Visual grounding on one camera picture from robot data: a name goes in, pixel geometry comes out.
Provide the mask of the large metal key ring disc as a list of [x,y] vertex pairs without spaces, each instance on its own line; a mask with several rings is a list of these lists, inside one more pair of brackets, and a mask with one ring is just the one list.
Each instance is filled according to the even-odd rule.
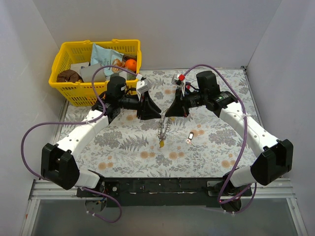
[[170,130],[170,126],[172,124],[171,117],[166,116],[167,110],[164,110],[161,114],[161,119],[159,120],[159,128],[157,132],[157,137],[160,141],[164,141],[167,137],[167,133]]

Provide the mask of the yellow key tag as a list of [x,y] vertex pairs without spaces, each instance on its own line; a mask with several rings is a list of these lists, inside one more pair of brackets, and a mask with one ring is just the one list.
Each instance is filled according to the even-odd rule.
[[160,141],[159,147],[160,147],[160,148],[164,147],[164,140],[161,140],[161,141]]

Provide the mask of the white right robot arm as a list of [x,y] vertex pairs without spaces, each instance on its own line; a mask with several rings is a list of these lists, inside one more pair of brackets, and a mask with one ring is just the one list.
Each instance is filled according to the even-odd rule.
[[252,149],[256,160],[250,166],[226,174],[223,191],[236,194],[243,185],[259,183],[266,186],[292,169],[293,144],[268,133],[251,116],[244,114],[240,101],[229,91],[221,91],[215,74],[202,71],[196,75],[198,88],[189,91],[184,75],[175,75],[175,99],[166,117],[187,117],[189,110],[205,106],[218,118],[230,125]]

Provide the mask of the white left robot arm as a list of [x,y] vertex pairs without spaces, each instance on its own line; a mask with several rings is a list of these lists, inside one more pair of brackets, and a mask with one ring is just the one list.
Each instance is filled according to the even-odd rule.
[[82,124],[56,144],[46,144],[43,147],[41,175],[65,190],[86,187],[93,196],[101,196],[105,190],[104,183],[100,181],[101,176],[91,170],[79,169],[76,158],[122,109],[136,111],[140,120],[160,118],[161,109],[150,98],[150,88],[150,81],[142,78],[133,88],[136,94],[130,95],[123,77],[111,77],[107,90],[100,94]]

